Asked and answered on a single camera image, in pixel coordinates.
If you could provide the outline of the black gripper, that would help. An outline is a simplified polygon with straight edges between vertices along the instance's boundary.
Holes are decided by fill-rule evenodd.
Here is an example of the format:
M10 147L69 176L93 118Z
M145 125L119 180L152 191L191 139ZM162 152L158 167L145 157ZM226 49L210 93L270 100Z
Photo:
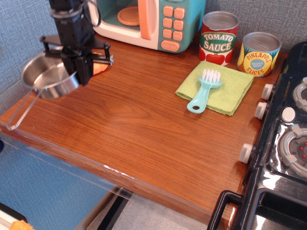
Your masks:
M57 35L42 36L45 52L51 56L59 57L51 51L50 44L68 49L68 57L63 57L64 67L69 75L77 71L80 84L85 86L94 74L94 64L113 64L110 54L110 44L94 36L94 25L86 14L52 14L56 23Z

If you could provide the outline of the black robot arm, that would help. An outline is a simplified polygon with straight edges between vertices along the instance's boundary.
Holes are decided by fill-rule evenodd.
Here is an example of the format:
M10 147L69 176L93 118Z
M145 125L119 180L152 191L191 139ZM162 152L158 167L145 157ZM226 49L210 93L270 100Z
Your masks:
M113 64L111 45L95 36L89 6L97 6L91 0L51 0L49 13L54 19L57 35L42 36L45 54L61 58L69 74L76 73L78 82L85 86L94 76L94 63Z

